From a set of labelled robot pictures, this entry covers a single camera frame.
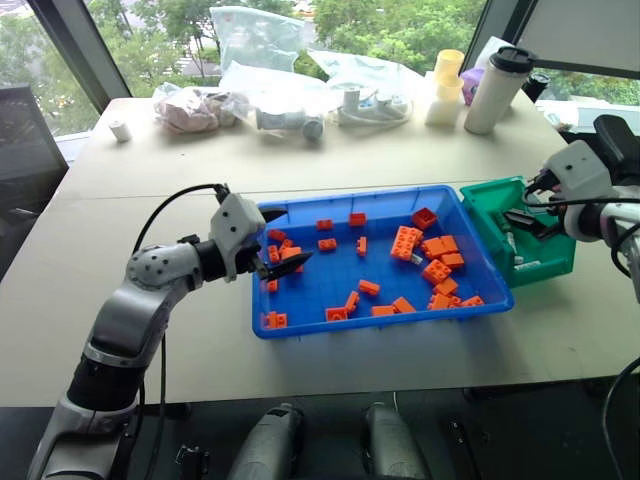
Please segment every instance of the blue plastic tray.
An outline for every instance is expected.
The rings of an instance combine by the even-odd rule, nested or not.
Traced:
[[[462,208],[455,192],[448,186],[417,187],[372,193],[332,196],[315,199],[273,202],[261,206],[285,207],[287,215],[267,225],[259,238],[266,258],[266,245],[279,245],[267,237],[270,229],[287,233],[303,251],[314,252],[304,265],[303,273],[279,279],[275,293],[266,291],[265,282],[253,276],[253,331],[261,338],[288,337],[308,333],[345,330],[359,327],[382,327],[393,323],[463,318],[504,312],[513,307],[511,291],[494,267],[478,234]],[[421,265],[397,260],[389,255],[398,226],[412,226],[410,217],[423,207],[438,215],[438,223],[425,230],[425,239],[454,235],[465,266],[454,271],[457,295],[463,300],[480,295],[485,305],[444,310],[427,310],[431,285],[420,275],[428,259]],[[350,227],[350,213],[364,212],[367,224]],[[333,220],[333,230],[316,230],[316,221]],[[366,236],[367,255],[356,253],[356,240]],[[317,241],[335,238],[338,248],[332,252],[318,250]],[[417,249],[417,254],[424,254]],[[360,302],[348,320],[327,322],[325,309],[341,307],[349,293],[358,290],[360,279],[380,285],[380,294],[360,294]],[[418,310],[415,313],[372,317],[374,305],[390,305],[405,297]],[[271,311],[286,313],[288,326],[268,328],[265,315]]]

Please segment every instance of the white table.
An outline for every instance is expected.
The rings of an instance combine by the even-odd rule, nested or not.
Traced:
[[[144,123],[151,117],[149,101],[113,102],[0,283],[0,406],[55,403],[97,310],[123,277],[141,225],[167,194],[191,183],[228,181],[234,190],[257,192],[247,197],[266,201],[358,190],[353,185],[378,189],[446,181],[460,188],[492,177],[531,174],[562,141],[527,102],[519,95],[512,118],[531,130],[527,134],[512,124],[500,125],[492,138],[460,128],[427,132],[416,119],[349,143],[341,134],[334,143],[331,130],[319,152],[264,145],[248,132],[180,140],[178,148],[162,143],[155,127]],[[105,119],[135,109],[139,112],[127,117],[133,143],[115,147]],[[344,155],[339,145],[353,156]],[[223,149],[232,155],[224,161],[215,154]],[[233,151],[252,151],[253,156]],[[181,163],[183,158],[188,165]],[[150,168],[154,162],[156,168]],[[269,183],[261,182],[265,177],[253,168],[262,175],[269,170]],[[148,178],[142,175],[145,170]],[[265,192],[276,188],[282,191]],[[210,195],[175,202],[151,228],[147,243],[170,243],[189,233],[206,237],[215,208]],[[573,275],[514,294],[516,307],[502,315],[265,341],[251,331],[250,277],[208,284],[172,315],[167,398],[565,380],[611,375],[637,354],[640,322],[632,287],[610,265],[604,245],[580,244]],[[147,376],[150,401],[157,400],[157,360]]]

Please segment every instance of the floor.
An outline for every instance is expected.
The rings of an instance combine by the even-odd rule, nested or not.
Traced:
[[[609,380],[483,390],[398,392],[399,412],[413,431],[435,480],[613,479],[599,415]],[[625,478],[639,478],[640,382],[627,380],[611,415],[612,438]],[[165,427],[155,479],[178,479],[182,444],[211,451],[207,479],[222,479],[253,424],[281,401],[305,413],[305,443],[297,478],[363,475],[361,412],[376,401],[393,405],[392,393],[326,395],[193,404],[188,421]],[[50,415],[47,408],[0,409],[0,471],[22,480]],[[456,443],[450,422],[466,431]],[[155,432],[145,427],[134,452],[131,479],[141,479]]]

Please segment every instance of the white thermos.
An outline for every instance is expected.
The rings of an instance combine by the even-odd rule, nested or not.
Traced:
[[[501,47],[491,55],[464,128],[478,134],[491,132],[533,70],[534,58],[527,50],[517,47]]]

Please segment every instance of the green plastic bin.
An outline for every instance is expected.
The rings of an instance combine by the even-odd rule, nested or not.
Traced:
[[[513,249],[492,215],[501,214],[510,208],[526,211],[527,208],[522,203],[524,187],[522,177],[509,177],[460,189],[464,195],[463,205],[476,230],[493,257],[496,267],[512,288],[571,273],[576,250],[576,241],[566,235],[555,235],[541,242],[528,232],[512,228],[518,255],[524,257],[524,263],[536,260],[540,262],[540,265],[521,270],[513,268]],[[536,218],[545,225],[552,225],[558,221],[556,217],[542,211],[536,212]]]

